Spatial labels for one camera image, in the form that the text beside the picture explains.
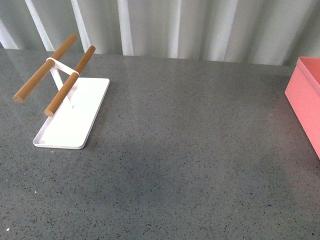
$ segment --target speckled granite surface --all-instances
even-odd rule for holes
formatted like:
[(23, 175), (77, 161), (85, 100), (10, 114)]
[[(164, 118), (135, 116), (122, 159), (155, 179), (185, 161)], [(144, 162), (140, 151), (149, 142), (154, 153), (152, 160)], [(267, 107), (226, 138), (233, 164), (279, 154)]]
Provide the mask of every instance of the speckled granite surface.
[(32, 144), (50, 76), (12, 100), (49, 56), (0, 50), (1, 240), (320, 238), (320, 162), (284, 95), (293, 67), (94, 55), (82, 76), (110, 86), (68, 150)]

